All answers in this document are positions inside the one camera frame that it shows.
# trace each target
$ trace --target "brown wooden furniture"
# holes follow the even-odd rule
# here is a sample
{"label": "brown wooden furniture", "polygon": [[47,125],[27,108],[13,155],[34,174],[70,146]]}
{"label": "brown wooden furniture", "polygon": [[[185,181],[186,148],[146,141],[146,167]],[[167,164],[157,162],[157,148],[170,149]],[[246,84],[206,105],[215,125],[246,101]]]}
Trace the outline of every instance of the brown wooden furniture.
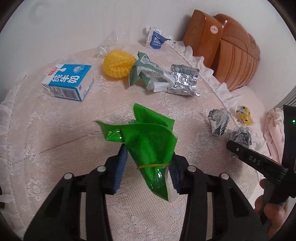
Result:
{"label": "brown wooden furniture", "polygon": [[204,65],[214,70],[216,79],[234,90],[254,76],[260,49],[254,38],[235,19],[218,14],[212,17],[195,10],[183,38],[194,56],[204,56]]}

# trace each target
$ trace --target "yellow knitted item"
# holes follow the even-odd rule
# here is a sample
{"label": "yellow knitted item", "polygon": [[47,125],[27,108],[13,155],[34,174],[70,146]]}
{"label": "yellow knitted item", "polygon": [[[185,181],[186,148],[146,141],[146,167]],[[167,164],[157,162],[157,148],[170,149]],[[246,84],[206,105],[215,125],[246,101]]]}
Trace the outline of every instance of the yellow knitted item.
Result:
{"label": "yellow knitted item", "polygon": [[104,59],[103,71],[113,78],[127,77],[135,62],[136,58],[131,54],[121,50],[113,50]]}

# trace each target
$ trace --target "metal screw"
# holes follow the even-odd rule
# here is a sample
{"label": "metal screw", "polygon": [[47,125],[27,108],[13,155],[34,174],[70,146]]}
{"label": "metal screw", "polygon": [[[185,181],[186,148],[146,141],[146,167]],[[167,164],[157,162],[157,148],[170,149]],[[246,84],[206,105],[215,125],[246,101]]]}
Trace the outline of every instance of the metal screw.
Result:
{"label": "metal screw", "polygon": [[187,167],[187,170],[190,171],[190,172],[195,172],[196,167],[195,166],[189,166],[189,167]]}
{"label": "metal screw", "polygon": [[66,179],[66,180],[69,180],[69,179],[71,179],[72,178],[72,173],[66,173],[65,175],[64,175],[64,178]]}
{"label": "metal screw", "polygon": [[221,174],[221,178],[224,180],[228,180],[229,179],[229,175],[227,173],[222,173]]}
{"label": "metal screw", "polygon": [[97,171],[98,171],[98,172],[104,172],[104,171],[106,171],[106,167],[105,167],[105,166],[99,166],[99,167],[97,168]]}

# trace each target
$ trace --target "lace tablecloth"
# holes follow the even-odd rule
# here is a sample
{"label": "lace tablecloth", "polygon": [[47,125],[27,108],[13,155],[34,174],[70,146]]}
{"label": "lace tablecloth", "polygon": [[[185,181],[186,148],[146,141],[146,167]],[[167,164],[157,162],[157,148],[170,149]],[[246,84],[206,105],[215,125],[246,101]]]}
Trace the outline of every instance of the lace tablecloth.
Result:
{"label": "lace tablecloth", "polygon": [[[101,75],[102,60],[94,57],[95,50],[56,62],[90,64],[97,68],[95,81],[83,102],[51,97],[44,92],[41,81],[54,64],[26,76],[22,82],[19,80],[19,85],[2,103],[8,121],[1,123],[5,128],[2,133],[7,136],[1,143],[5,155],[0,165],[2,174],[8,177],[2,179],[1,184],[5,184],[2,189],[11,198],[3,214],[20,236],[65,173],[89,173],[117,153],[120,143],[105,141],[94,120],[127,123],[133,117],[134,102],[175,120],[177,154],[207,174],[229,173],[247,198],[252,194],[258,183],[256,171],[226,150],[226,135],[217,137],[210,131],[209,111],[231,106],[227,97],[230,93],[227,89],[224,94],[219,91],[221,86],[211,70],[203,66],[202,60],[193,58],[185,47],[174,47],[172,42],[160,50],[133,44],[125,51],[134,56],[138,51],[145,52],[152,62],[167,71],[171,64],[197,65],[204,77],[197,83],[201,95],[153,93],[141,83],[129,87],[127,79],[107,78]],[[232,117],[228,127],[236,127]],[[129,156],[121,188],[114,196],[106,197],[114,240],[179,240],[186,199],[182,195],[169,203],[154,195]]]}

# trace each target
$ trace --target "barcode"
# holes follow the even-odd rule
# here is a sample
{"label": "barcode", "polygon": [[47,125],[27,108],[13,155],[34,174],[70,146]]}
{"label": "barcode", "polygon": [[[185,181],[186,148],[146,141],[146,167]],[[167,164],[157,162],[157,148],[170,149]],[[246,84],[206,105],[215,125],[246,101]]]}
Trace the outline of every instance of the barcode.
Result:
{"label": "barcode", "polygon": [[62,91],[66,98],[79,100],[76,90],[62,89]]}
{"label": "barcode", "polygon": [[162,77],[156,77],[156,80],[158,82],[168,82],[166,79],[162,78]]}
{"label": "barcode", "polygon": [[53,87],[53,86],[51,86],[50,88],[54,93],[54,95],[57,97],[64,97],[68,99],[79,100],[76,90],[61,88],[61,87]]}

